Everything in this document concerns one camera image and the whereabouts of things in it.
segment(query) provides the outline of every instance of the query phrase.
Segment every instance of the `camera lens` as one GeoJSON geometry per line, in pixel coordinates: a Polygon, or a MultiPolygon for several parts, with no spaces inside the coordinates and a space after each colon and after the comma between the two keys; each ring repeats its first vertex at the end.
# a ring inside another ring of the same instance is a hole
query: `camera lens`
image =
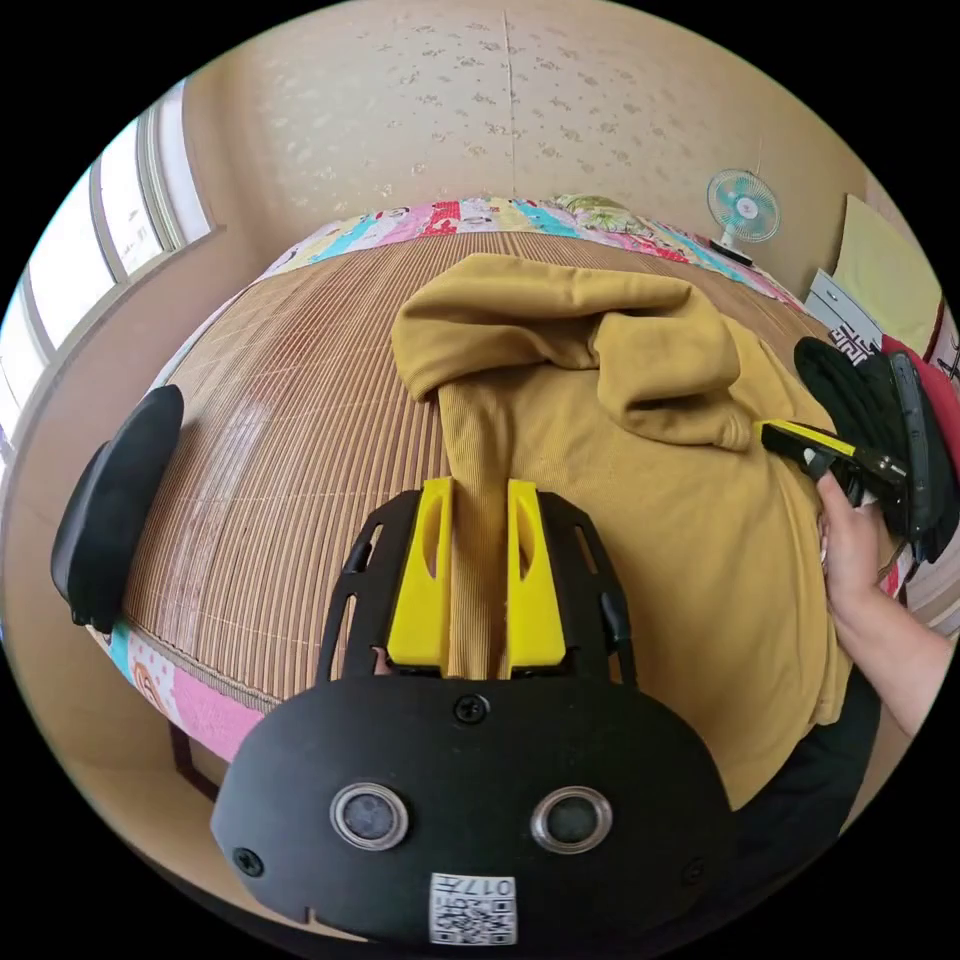
{"type": "Polygon", "coordinates": [[[347,843],[361,850],[389,850],[409,826],[403,801],[377,783],[344,787],[330,805],[330,821],[347,843]]]}
{"type": "Polygon", "coordinates": [[[534,840],[551,853],[585,853],[610,832],[613,811],[590,787],[562,787],[537,804],[530,820],[534,840]]]}

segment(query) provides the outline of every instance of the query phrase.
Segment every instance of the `bed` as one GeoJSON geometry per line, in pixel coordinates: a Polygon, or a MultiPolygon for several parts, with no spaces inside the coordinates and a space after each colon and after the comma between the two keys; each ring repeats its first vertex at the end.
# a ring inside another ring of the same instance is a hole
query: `bed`
{"type": "MultiPolygon", "coordinates": [[[[291,247],[183,345],[155,385],[184,428],[98,641],[170,722],[229,761],[277,703],[313,682],[328,600],[367,514],[447,471],[439,413],[394,370],[400,304],[477,252],[674,276],[699,286],[792,368],[827,331],[759,269],[644,220],[585,228],[550,204],[497,197],[328,224],[291,247]]],[[[885,587],[899,589],[894,566],[885,587]]]]}

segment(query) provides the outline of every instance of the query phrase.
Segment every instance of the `fan base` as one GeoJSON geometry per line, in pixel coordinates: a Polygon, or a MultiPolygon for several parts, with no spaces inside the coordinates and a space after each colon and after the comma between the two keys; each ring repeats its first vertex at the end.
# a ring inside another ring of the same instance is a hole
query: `fan base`
{"type": "Polygon", "coordinates": [[[737,263],[742,263],[745,267],[753,266],[752,257],[748,257],[745,253],[741,253],[739,250],[731,250],[729,247],[725,247],[722,243],[717,243],[716,240],[710,241],[710,248],[715,250],[717,253],[722,253],[725,257],[729,257],[731,260],[736,260],[737,263]]]}

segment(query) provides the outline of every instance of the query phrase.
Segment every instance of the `bamboo mat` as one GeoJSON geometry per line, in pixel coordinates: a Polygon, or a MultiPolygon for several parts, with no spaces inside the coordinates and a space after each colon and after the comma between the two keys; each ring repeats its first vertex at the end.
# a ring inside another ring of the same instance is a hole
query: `bamboo mat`
{"type": "Polygon", "coordinates": [[[124,601],[134,626],[224,693],[275,702],[311,686],[367,514],[447,472],[437,407],[407,396],[390,327],[417,288],[479,252],[689,280],[790,369],[801,336],[825,338],[813,318],[719,274],[534,233],[424,238],[261,281],[170,377],[183,435],[124,601]]]}

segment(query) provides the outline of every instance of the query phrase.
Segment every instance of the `yellow sweatshirt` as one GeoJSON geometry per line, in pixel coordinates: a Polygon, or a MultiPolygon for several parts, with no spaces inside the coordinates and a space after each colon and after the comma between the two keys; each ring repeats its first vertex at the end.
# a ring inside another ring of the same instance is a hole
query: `yellow sweatshirt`
{"type": "Polygon", "coordinates": [[[514,477],[592,518],[629,602],[640,687],[697,730],[735,809],[811,725],[836,720],[850,665],[816,490],[753,431],[832,423],[763,341],[682,280],[494,254],[421,288],[392,337],[413,397],[438,392],[458,483],[453,675],[503,675],[514,477]]]}

